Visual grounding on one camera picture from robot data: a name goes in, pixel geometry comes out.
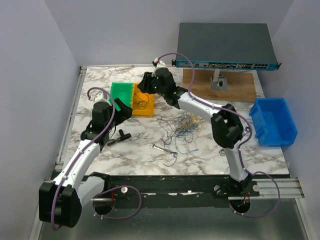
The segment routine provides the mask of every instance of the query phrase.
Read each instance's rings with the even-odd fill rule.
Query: blue bin
[[[284,98],[256,98],[249,115],[260,146],[283,147],[294,143],[298,132]]]

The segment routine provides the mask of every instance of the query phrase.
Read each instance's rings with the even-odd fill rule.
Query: wooden board
[[[254,103],[257,97],[252,73],[220,71],[227,80],[228,91],[211,90],[210,78],[214,70],[195,70],[192,92],[203,99]],[[191,69],[183,69],[183,87],[188,88],[192,77]]]

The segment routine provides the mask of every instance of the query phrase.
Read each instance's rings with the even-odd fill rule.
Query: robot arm
[[[242,167],[237,151],[239,141],[243,137],[243,125],[238,116],[227,111],[217,110],[214,106],[234,112],[235,108],[231,104],[222,106],[202,99],[202,102],[212,106],[209,108],[193,100],[185,88],[176,86],[173,75],[163,61],[154,65],[156,65],[154,72],[145,72],[138,88],[142,93],[159,94],[170,106],[192,112],[210,122],[213,139],[224,149],[230,168],[230,177],[239,183],[240,188],[245,187],[251,178]]]
[[[114,101],[120,110],[115,111],[114,118],[104,134],[83,150],[102,132],[111,119],[113,107],[102,98],[93,105],[92,120],[81,133],[79,147],[67,166],[52,182],[44,182],[39,188],[39,219],[41,221],[51,222],[54,195],[59,185],[61,186],[55,203],[54,222],[71,228],[78,222],[82,207],[93,196],[103,191],[105,181],[100,177],[90,176],[84,183],[81,184],[81,182],[92,161],[108,142],[111,129],[132,116],[133,110],[130,107],[124,105],[118,98]]]

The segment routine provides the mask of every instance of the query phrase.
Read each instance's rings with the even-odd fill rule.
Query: marble table surface
[[[182,85],[181,68],[169,67],[177,85]],[[93,102],[89,101],[86,93],[91,87],[104,88],[110,91],[112,82],[138,83],[142,80],[144,72],[152,72],[152,66],[91,66],[86,71],[85,80],[81,90],[79,104],[77,106],[74,124],[64,165],[71,159],[79,145],[80,134],[86,129],[93,109]],[[256,71],[252,73],[255,89],[258,97],[264,97],[263,90]],[[214,101],[225,105],[226,101]],[[236,111],[246,117],[252,123],[249,111],[253,103],[230,102]],[[86,174],[92,172],[109,173],[111,175],[222,175],[229,174],[229,166],[225,156],[222,156],[219,147],[212,138],[211,125],[200,132],[194,132],[192,143],[177,140],[180,152],[185,153],[198,149],[189,154],[178,154],[176,163],[174,158],[162,151],[150,148],[154,143],[163,147],[161,139],[167,137],[167,132],[159,125],[160,119],[168,121],[172,126],[177,123],[177,117],[184,111],[166,104],[162,97],[155,96],[155,109],[153,117],[132,117],[118,126],[124,133],[131,133],[132,137],[112,146],[105,146],[100,155],[92,162]],[[170,133],[170,126],[166,122],[161,125]],[[118,130],[113,136],[119,137]],[[176,151],[174,141],[167,146]],[[258,140],[251,140],[242,146],[245,163],[251,172],[263,171],[268,174],[288,174],[283,152],[280,147],[260,147]]]

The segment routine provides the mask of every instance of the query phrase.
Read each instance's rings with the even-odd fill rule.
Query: blue wire
[[[192,143],[194,140],[193,132],[199,129],[199,127],[196,124],[189,126],[189,123],[192,121],[191,119],[189,119],[183,123],[184,120],[189,118],[189,116],[187,116],[186,114],[187,114],[187,111],[184,111],[183,114],[177,118],[177,126],[175,129],[171,128],[170,123],[168,123],[167,121],[164,120],[165,122],[167,122],[167,124],[172,129],[172,131],[173,131],[172,135],[169,135],[169,132],[164,127],[162,127],[161,124],[159,123],[159,125],[167,132],[168,138],[166,140],[161,139],[163,141],[164,147],[166,147],[166,145],[170,145],[172,142],[172,138],[174,137],[175,148],[176,148],[177,152],[179,152],[180,154],[183,154],[183,155],[198,151],[198,148],[196,148],[196,149],[188,151],[188,152],[181,152],[181,151],[179,151],[178,146],[177,146],[177,139],[183,139],[188,144]],[[187,125],[189,127],[187,129],[182,129],[182,126],[185,126],[185,125]],[[191,139],[187,140],[187,137],[190,134],[191,134]]]

